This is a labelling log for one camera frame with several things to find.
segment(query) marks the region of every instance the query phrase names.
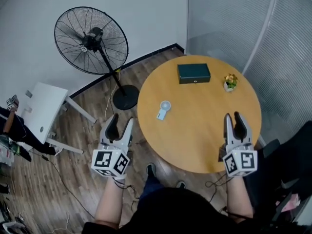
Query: person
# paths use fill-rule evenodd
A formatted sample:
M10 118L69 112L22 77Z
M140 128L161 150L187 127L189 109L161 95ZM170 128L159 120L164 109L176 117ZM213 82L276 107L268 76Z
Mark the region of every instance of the person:
M42 144L34 134L24 124L23 118L15 115L18 106L12 107L11 110L0 107L0 135L8 135L15 142L24 142L32 146L37 151L48 154L57 155L61 150L55 150L49 146L49 143Z
M253 220L252 205L242 177L233 177L227 183L227 209L233 213L227 217L205 198L187 190L183 181L176 188L165 188L157 179L156 166L152 163L147 166L147 175L137 211L121 228L123 189L120 184L124 182L108 178L95 220L85 223L82 234L164 231L250 234L260 230L260 225Z

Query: table top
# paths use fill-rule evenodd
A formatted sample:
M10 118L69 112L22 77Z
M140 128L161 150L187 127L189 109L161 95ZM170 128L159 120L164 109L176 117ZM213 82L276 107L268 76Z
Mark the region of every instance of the table top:
M206 63L208 83L179 84L177 65ZM232 92L224 90L224 77L238 77ZM171 109L164 120L156 118L160 103L168 100ZM252 86L235 68L204 56L183 56L167 61L145 80L138 98L140 128L151 147L167 162L195 173L225 170L219 162L224 144L224 117L240 112L252 129L256 144L261 129L261 109Z
M31 93L33 96L27 104L32 111L25 111L22 117L30 131L44 143L68 90L38 82Z

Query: shoe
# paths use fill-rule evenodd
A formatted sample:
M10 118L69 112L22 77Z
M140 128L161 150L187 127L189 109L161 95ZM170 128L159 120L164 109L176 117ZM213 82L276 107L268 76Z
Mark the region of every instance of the shoe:
M54 150L55 150L54 156L57 156L61 151L63 151L63 148L58 147L58 146L55 146L55 147L54 147Z
M186 189L185 182L184 182L184 181L179 181L179 182L176 184L176 187L177 187L177 188L181 188L181 189Z
M146 167L146 173L148 176L156 177L156 165L154 163L149 163Z

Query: standing fan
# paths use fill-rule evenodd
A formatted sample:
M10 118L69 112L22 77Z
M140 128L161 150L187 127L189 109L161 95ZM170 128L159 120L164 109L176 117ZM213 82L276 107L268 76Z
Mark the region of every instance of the standing fan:
M69 9L57 20L54 39L58 51L75 68L114 77L119 89L113 95L113 103L118 109L137 104L139 90L132 85L122 86L116 77L115 71L128 57L128 41L109 15L90 7Z

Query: table leg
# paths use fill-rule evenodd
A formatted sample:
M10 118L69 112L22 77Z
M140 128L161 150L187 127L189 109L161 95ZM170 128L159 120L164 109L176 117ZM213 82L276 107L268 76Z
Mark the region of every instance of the table leg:
M65 105L62 105L61 109L65 112L67 112L67 107Z
M91 115L89 115L83 108L81 108L77 103L75 103L69 96L66 97L65 101L67 101L68 104L70 104L79 113L85 116L89 121L91 121L92 123L96 122L96 119L94 119Z
M58 141L56 141L54 139L47 138L45 141L50 143L50 144L52 144L52 145L64 148L64 149L66 149L68 151L72 151L72 152L75 152L75 153L78 153L78 154L83 154L83 150L77 149L77 148L72 147L72 146L68 146L68 145L63 144L61 142L58 142Z

